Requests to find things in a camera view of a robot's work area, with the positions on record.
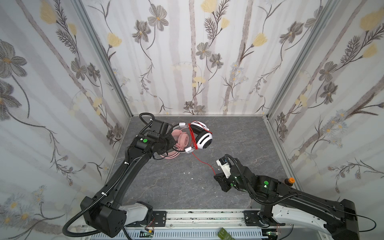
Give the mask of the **white black headset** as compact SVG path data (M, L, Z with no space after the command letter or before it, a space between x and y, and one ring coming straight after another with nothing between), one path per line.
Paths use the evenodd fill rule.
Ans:
M190 136L189 146L185 149L186 154L192 153L194 150L203 150L210 146L213 141L213 134L206 124L200 121L193 121L189 124L179 123L176 129L184 129Z

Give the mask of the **pink headset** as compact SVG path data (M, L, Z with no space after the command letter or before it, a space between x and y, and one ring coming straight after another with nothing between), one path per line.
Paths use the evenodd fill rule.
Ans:
M184 153L185 149L189 146L190 136L188 135L187 132L184 131L184 129L173 130L172 136L176 141L176 144L175 144L176 151L172 150L171 152L168 152L165 155L161 155L162 158L174 159L177 156L179 156L181 153Z

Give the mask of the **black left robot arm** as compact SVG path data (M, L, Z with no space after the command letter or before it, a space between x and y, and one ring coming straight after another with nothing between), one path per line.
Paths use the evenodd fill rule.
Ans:
M85 197L81 202L81 211L63 226L62 232L71 238L81 238L103 233L115 237L126 225L127 212L120 210L123 198L139 171L154 156L171 150L176 141L172 136L175 126L155 119L151 120L136 135L125 151L125 159L119 169L94 197ZM94 231L74 233L70 225L84 217Z

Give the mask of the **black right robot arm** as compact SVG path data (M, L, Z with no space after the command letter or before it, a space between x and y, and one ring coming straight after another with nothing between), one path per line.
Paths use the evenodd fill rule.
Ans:
M215 175L224 192L236 189L262 205L256 225L270 227L292 223L330 235L334 240L358 240L359 217L354 202L331 201L294 189L275 178L255 175L239 159L226 154L216 161Z

